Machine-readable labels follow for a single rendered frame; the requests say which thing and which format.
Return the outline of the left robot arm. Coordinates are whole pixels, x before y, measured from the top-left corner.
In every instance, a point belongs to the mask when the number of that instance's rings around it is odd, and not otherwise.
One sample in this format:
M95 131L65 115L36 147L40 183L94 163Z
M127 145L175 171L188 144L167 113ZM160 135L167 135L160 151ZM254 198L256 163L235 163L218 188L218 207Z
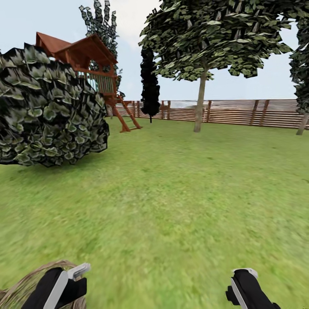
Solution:
M91 264L85 262L73 269L56 266L46 270L20 309L59 309L82 297L87 293L87 278L77 282L75 278L90 269Z

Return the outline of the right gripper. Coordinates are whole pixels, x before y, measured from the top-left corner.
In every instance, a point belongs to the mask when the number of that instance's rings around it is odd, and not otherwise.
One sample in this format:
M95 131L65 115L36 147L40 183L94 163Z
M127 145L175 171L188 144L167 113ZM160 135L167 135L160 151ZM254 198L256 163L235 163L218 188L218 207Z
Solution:
M225 291L225 293L226 293L228 301L232 301L233 305L235 305L235 306L240 305L240 303L239 303L239 301L238 301L238 299L237 299L237 297L236 297L236 295L233 291L232 286L229 285L228 290Z

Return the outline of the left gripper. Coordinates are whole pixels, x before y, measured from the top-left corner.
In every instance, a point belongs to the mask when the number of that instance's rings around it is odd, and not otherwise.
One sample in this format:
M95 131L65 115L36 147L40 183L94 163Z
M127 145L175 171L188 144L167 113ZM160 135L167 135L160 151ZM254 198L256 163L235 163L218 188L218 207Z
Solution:
M58 302L55 309L59 309L71 303L72 301L82 297L86 293L87 293L87 278L82 278L77 282L72 281L72 290L70 294L63 301Z

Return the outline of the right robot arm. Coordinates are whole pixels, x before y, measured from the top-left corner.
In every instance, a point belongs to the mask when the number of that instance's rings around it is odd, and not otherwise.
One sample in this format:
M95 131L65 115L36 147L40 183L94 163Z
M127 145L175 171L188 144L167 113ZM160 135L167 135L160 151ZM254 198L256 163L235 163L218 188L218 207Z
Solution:
M257 281L258 273L252 268L234 270L231 286L225 291L228 301L242 309L281 309L271 303Z

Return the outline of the wicker basket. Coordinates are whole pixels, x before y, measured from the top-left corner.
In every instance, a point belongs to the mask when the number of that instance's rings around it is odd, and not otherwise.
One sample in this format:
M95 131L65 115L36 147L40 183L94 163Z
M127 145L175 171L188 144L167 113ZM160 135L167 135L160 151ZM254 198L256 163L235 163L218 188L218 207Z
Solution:
M5 290L0 290L0 309L8 309L9 305L13 300L16 300L16 304L20 304L20 308L24 305L23 299L27 296L30 296L33 290L37 287L38 277L33 278L36 274L42 273L45 269L53 268L56 266L62 267L64 270L65 267L73 269L77 267L76 263L72 263L69 260L60 260L60 261L50 261L49 263L43 264L42 266L32 270L28 275L23 279L16 282L10 289L6 288ZM82 275L75 278L76 282L81 280ZM18 294L22 292L22 297L18 297ZM59 309L87 309L86 299L83 295L82 297L72 301L71 303L59 308Z

